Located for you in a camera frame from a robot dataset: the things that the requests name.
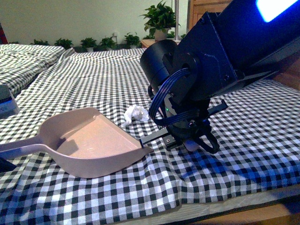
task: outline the black and white checkered tablecloth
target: black and white checkered tablecloth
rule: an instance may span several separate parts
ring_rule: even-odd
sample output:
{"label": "black and white checkered tablecloth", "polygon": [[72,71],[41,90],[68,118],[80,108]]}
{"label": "black and white checkered tablecloth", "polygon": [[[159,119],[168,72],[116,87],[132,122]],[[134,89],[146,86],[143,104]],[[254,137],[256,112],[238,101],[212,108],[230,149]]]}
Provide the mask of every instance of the black and white checkered tablecloth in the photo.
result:
{"label": "black and white checkered tablecloth", "polygon": [[0,84],[7,84],[14,95],[18,94],[64,52],[60,46],[0,45]]}
{"label": "black and white checkered tablecloth", "polygon": [[[149,109],[142,52],[59,61],[18,95],[20,113],[0,120],[0,143],[32,137],[46,118],[76,108],[95,107],[119,127],[129,106]],[[12,160],[18,168],[0,178],[0,224],[105,224],[299,184],[300,92],[262,80],[222,98],[229,108],[210,119],[221,148],[215,155],[166,150],[159,140],[142,160],[97,179],[65,173],[47,153]],[[139,138],[158,128],[133,120],[125,130]]]}

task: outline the dustpan handle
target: dustpan handle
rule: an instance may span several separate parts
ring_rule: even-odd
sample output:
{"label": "dustpan handle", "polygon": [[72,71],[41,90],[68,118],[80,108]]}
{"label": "dustpan handle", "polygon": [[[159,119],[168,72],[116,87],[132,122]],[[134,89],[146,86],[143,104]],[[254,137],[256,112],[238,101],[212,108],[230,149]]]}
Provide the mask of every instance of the dustpan handle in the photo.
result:
{"label": "dustpan handle", "polygon": [[8,159],[13,159],[20,156],[26,156],[41,151],[47,151],[47,147],[43,144],[32,144],[32,145],[23,146],[16,149],[1,151],[0,158],[8,160]]}
{"label": "dustpan handle", "polygon": [[41,140],[39,135],[36,135],[32,138],[28,138],[28,139],[24,139],[24,140],[20,140],[17,142],[10,142],[10,143],[6,143],[6,144],[0,144],[0,152],[2,151],[6,151],[9,149],[17,149],[23,146],[27,146],[27,145],[32,145],[32,144],[41,144]]}

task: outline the black cylindrical motor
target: black cylindrical motor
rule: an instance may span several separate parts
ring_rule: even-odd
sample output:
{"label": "black cylindrical motor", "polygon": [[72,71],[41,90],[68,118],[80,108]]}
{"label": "black cylindrical motor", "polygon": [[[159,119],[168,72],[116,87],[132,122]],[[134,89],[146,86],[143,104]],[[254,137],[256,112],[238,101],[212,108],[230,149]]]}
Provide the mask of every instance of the black cylindrical motor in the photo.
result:
{"label": "black cylindrical motor", "polygon": [[151,45],[143,53],[140,64],[144,70],[150,86],[156,94],[159,86],[168,78],[169,73],[163,64],[163,56],[165,54],[173,54],[177,44],[172,40],[162,40]]}

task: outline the white tissue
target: white tissue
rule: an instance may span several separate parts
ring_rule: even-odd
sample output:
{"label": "white tissue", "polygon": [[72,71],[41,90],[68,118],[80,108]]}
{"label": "white tissue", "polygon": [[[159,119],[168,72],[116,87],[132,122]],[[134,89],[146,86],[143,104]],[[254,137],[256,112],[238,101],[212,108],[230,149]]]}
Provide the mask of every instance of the white tissue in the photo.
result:
{"label": "white tissue", "polygon": [[125,122],[121,125],[121,127],[126,127],[131,123],[131,118],[135,118],[139,121],[147,121],[149,120],[148,111],[145,110],[143,107],[138,105],[130,106],[126,112],[124,113]]}

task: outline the dustpan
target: dustpan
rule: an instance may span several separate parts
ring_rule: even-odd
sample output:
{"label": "dustpan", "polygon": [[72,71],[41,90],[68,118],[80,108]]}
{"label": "dustpan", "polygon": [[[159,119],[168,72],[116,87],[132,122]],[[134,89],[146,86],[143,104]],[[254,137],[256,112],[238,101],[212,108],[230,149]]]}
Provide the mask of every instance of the dustpan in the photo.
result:
{"label": "dustpan", "polygon": [[0,158],[47,152],[67,173],[82,178],[119,171],[152,151],[141,147],[95,108],[64,112],[45,120],[36,136],[0,145]]}

